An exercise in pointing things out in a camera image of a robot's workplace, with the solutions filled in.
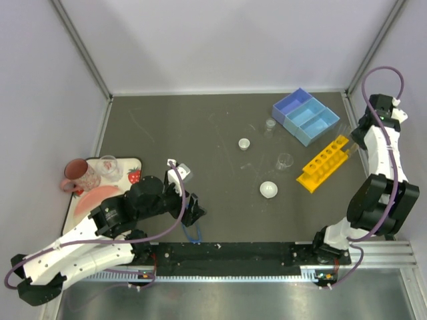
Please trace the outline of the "yellow test tube rack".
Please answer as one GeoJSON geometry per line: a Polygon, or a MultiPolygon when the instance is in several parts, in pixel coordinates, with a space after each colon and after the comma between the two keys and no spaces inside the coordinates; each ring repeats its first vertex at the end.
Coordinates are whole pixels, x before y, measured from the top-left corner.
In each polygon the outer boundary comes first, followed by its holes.
{"type": "Polygon", "coordinates": [[[302,174],[296,181],[310,193],[314,193],[321,184],[348,160],[349,151],[342,150],[348,142],[349,139],[347,137],[339,135],[303,167],[302,174]]]}

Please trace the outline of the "white round dish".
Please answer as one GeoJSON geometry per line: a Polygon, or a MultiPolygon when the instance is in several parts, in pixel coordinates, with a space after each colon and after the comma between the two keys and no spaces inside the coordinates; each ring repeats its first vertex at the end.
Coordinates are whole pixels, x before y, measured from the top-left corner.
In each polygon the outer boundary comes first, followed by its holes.
{"type": "Polygon", "coordinates": [[[278,186],[272,181],[264,181],[260,185],[260,193],[266,199],[274,198],[278,194],[278,186]]]}

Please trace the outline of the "blue safety glasses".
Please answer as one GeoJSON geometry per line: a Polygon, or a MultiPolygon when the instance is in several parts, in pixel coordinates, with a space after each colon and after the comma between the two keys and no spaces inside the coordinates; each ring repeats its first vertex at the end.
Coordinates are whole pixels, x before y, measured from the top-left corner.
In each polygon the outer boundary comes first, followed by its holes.
{"type": "Polygon", "coordinates": [[[185,206],[185,212],[181,219],[181,228],[183,231],[183,234],[188,242],[190,243],[201,243],[202,242],[202,235],[201,235],[201,229],[199,226],[199,221],[197,220],[192,226],[187,227],[186,226],[186,208],[185,206]]]}

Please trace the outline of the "three-compartment blue organizer box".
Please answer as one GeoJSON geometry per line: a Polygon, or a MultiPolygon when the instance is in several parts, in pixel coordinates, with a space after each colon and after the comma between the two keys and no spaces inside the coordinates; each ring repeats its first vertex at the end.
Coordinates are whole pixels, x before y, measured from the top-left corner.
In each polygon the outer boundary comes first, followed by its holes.
{"type": "Polygon", "coordinates": [[[305,147],[332,130],[340,120],[302,88],[274,103],[272,117],[305,147]]]}

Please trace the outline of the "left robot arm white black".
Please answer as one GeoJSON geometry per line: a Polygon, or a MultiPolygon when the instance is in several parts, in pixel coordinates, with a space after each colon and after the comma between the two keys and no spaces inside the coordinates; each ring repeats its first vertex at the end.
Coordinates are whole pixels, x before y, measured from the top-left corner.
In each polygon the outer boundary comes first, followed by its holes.
{"type": "Polygon", "coordinates": [[[123,195],[107,198],[72,230],[47,248],[11,259],[21,278],[21,300],[45,304],[74,283],[120,265],[143,265],[152,258],[151,237],[137,229],[138,221],[169,213],[189,227],[206,214],[196,194],[180,183],[148,176],[123,195]]]}

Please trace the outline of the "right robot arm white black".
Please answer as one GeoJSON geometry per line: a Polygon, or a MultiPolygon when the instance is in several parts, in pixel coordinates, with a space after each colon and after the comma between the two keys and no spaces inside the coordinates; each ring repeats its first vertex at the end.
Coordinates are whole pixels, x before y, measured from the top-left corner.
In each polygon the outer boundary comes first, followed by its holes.
{"type": "Polygon", "coordinates": [[[351,133],[368,153],[369,176],[352,197],[346,217],[316,233],[311,254],[321,264],[340,259],[351,239],[369,233],[395,235],[420,196],[419,187],[408,182],[400,163],[398,140],[407,114],[391,96],[374,94],[369,102],[351,133]]]}

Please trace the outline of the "small clear glass beaker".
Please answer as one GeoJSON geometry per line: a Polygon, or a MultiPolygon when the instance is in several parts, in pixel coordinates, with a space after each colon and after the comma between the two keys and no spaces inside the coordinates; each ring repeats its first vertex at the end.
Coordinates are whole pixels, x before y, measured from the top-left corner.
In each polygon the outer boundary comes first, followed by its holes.
{"type": "Polygon", "coordinates": [[[294,164],[294,158],[289,153],[280,153],[276,161],[276,169],[284,172],[289,171],[294,164]]]}

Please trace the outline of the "small white plastic cup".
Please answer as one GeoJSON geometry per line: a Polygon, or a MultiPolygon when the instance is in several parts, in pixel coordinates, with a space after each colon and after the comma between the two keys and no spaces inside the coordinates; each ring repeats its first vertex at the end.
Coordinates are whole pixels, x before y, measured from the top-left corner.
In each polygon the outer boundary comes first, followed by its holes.
{"type": "Polygon", "coordinates": [[[238,147],[240,148],[241,151],[246,151],[248,150],[248,148],[250,147],[250,140],[247,138],[241,138],[238,141],[238,147]]]}

